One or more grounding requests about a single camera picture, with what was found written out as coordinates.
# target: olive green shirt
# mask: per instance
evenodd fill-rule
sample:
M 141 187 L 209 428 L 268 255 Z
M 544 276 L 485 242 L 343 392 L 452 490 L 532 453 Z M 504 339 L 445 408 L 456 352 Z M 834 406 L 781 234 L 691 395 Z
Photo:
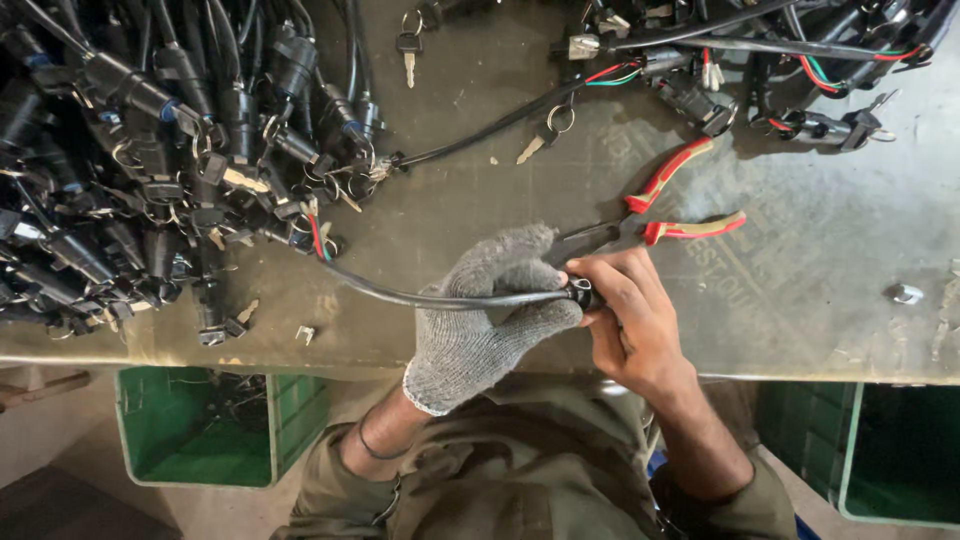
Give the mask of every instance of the olive green shirt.
M 351 424 L 329 427 L 273 540 L 653 540 L 667 522 L 691 538 L 796 538 L 783 485 L 761 459 L 751 455 L 754 479 L 739 493 L 700 503 L 669 464 L 647 482 L 638 435 L 649 412 L 637 396 L 501 386 L 428 424 L 398 481 L 348 471 L 336 445 Z

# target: metal table surface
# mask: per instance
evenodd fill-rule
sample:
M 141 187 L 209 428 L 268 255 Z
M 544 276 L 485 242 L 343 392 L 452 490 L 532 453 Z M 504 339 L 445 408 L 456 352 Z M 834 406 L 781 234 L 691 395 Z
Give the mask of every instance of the metal table surface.
M 326 3 L 309 3 L 323 34 L 323 61 L 342 63 L 342 30 Z M 539 96 L 556 80 L 546 59 L 564 18 L 540 3 L 494 12 L 423 35 L 417 85 L 406 87 L 394 48 L 407 2 L 365 3 L 362 14 L 376 99 L 389 132 L 381 152 L 416 153 L 472 133 Z M 869 105 L 881 90 L 900 98 L 883 112 L 895 143 L 822 155 L 738 126 L 693 160 L 648 212 L 651 220 L 699 221 L 744 209 L 747 224 L 696 241 L 663 239 L 651 251 L 676 303 L 684 352 L 706 375 L 744 379 L 960 382 L 960 125 L 952 81 L 960 77 L 960 31 L 934 67 L 891 75 L 852 99 L 818 99 L 835 116 Z M 736 59 L 725 56 L 724 59 Z M 736 83 L 728 84 L 732 92 Z M 439 279 L 477 240 L 544 221 L 572 231 L 621 216 L 656 166 L 697 136 L 640 85 L 578 94 L 576 124 L 523 165 L 536 116 L 446 159 L 395 174 L 357 213 L 337 205 L 324 216 L 349 246 L 339 264 L 405 290 Z M 743 123 L 743 115 L 738 124 Z M 0 356 L 45 362 L 226 364 L 257 370 L 336 368 L 375 373 L 414 352 L 412 309 L 388 305 L 333 281 L 314 260 L 275 243 L 231 248 L 233 312 L 258 298 L 252 329 L 202 348 L 188 293 L 175 305 L 141 312 L 125 336 L 50 341 L 42 329 L 0 331 Z M 918 286 L 925 298 L 896 305 L 883 290 Z M 315 327 L 309 347 L 294 335 Z M 540 344 L 522 369 L 590 370 L 587 331 Z

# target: green crate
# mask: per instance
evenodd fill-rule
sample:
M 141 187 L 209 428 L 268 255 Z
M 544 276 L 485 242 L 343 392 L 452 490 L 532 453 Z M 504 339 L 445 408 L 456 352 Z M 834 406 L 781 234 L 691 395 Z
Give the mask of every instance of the green crate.
M 764 445 L 851 520 L 960 528 L 960 387 L 764 382 Z
M 115 388 L 127 472 L 149 486 L 270 487 L 317 439 L 329 410 L 319 377 L 267 376 L 266 431 L 210 423 L 204 368 L 125 369 Z

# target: hand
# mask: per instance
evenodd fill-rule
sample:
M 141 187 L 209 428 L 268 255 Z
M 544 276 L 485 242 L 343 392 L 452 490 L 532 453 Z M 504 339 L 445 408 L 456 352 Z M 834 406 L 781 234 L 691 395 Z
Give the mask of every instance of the hand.
M 600 371 L 653 406 L 696 386 L 696 370 L 680 350 L 677 312 L 645 249 L 573 259 L 566 270 L 590 280 L 607 300 L 580 324 L 593 335 Z
M 469 298 L 490 296 L 495 289 L 559 289 L 566 274 L 540 260 L 554 233 L 531 225 L 480 242 L 423 293 Z M 520 307 L 497 327 L 484 311 L 418 309 L 417 353 L 403 376 L 403 392 L 418 409 L 447 414 L 503 379 L 534 345 L 577 326 L 582 317 L 572 300 Z

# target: gray glove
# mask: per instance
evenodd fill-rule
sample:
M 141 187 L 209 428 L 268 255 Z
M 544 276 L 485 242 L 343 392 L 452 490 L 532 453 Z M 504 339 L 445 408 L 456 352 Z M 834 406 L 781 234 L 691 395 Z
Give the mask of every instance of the gray glove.
M 423 294 L 469 298 L 494 289 L 556 290 L 560 272 L 540 260 L 555 231 L 545 225 L 510 229 L 466 252 L 440 283 Z M 559 331 L 577 326 L 583 312 L 572 300 L 519 307 L 500 326 L 484 311 L 417 310 L 417 353 L 403 376 L 403 393 L 434 416 L 490 388 L 520 357 Z

